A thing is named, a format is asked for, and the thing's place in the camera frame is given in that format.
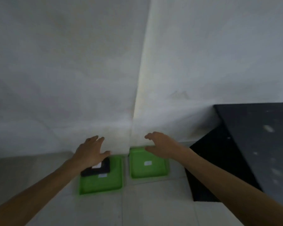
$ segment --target person's left arm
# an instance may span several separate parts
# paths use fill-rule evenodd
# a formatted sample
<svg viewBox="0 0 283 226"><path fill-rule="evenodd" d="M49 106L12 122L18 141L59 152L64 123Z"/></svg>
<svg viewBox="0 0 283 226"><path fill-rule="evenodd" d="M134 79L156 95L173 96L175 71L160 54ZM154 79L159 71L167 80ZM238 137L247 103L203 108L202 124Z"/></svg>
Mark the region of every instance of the person's left arm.
<svg viewBox="0 0 283 226"><path fill-rule="evenodd" d="M0 205L0 225L27 224L60 190L87 167L95 166L110 155L100 153L104 137L88 138L56 171Z"/></svg>

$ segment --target person's left hand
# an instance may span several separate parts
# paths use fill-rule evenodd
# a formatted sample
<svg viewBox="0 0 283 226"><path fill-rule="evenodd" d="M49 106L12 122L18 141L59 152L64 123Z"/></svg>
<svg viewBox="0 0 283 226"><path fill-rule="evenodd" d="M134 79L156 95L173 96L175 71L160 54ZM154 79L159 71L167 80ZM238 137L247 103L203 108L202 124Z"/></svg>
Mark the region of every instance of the person's left hand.
<svg viewBox="0 0 283 226"><path fill-rule="evenodd" d="M104 137L98 139L98 136L86 139L85 143L80 144L70 160L81 170L99 164L110 155L110 151L100 153L104 139Z"/></svg>

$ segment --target hand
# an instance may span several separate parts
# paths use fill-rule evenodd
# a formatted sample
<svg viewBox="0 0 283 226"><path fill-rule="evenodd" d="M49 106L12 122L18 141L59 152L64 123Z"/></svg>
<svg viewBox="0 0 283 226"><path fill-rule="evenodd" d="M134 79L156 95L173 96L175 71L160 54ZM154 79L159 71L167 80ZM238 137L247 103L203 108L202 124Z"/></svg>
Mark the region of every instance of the hand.
<svg viewBox="0 0 283 226"><path fill-rule="evenodd" d="M178 153L185 149L184 146L161 132L149 133L145 139L153 140L155 144L155 146L145 147L145 150L164 159L176 159Z"/></svg>
<svg viewBox="0 0 283 226"><path fill-rule="evenodd" d="M80 170L99 164L110 155L110 151L100 153L104 139L104 137L98 139L98 136L86 139L85 143L80 144L70 160L79 166Z"/></svg>

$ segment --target green tray with black object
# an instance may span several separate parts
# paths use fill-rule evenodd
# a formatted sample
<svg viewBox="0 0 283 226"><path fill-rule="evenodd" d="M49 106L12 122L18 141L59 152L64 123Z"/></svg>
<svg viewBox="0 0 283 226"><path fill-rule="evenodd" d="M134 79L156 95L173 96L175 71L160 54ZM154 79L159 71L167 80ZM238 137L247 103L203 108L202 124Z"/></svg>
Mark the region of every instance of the green tray with black object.
<svg viewBox="0 0 283 226"><path fill-rule="evenodd" d="M123 188L121 156L110 156L110 173L80 177L79 195L97 194Z"/></svg>
<svg viewBox="0 0 283 226"><path fill-rule="evenodd" d="M159 158L144 148L132 148L129 153L132 179L162 177L169 174L169 161Z"/></svg>

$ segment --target black furniture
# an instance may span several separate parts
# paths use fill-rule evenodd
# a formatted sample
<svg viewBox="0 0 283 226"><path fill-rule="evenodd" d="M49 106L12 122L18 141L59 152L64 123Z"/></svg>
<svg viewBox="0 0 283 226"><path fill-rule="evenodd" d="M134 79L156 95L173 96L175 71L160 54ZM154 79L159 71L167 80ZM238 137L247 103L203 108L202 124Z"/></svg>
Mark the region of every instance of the black furniture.
<svg viewBox="0 0 283 226"><path fill-rule="evenodd" d="M214 108L221 125L190 148L283 204L283 103ZM195 201L219 201L186 173Z"/></svg>

